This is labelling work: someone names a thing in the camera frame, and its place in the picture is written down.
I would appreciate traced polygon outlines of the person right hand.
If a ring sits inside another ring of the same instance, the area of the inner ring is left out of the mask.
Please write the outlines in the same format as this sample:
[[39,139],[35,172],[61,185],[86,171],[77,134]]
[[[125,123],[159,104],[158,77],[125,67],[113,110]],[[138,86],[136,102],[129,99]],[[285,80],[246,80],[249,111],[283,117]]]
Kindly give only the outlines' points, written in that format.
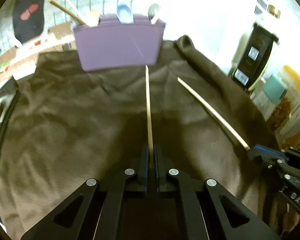
[[283,232],[290,233],[300,222],[300,215],[296,210],[287,204],[287,212],[283,216]]

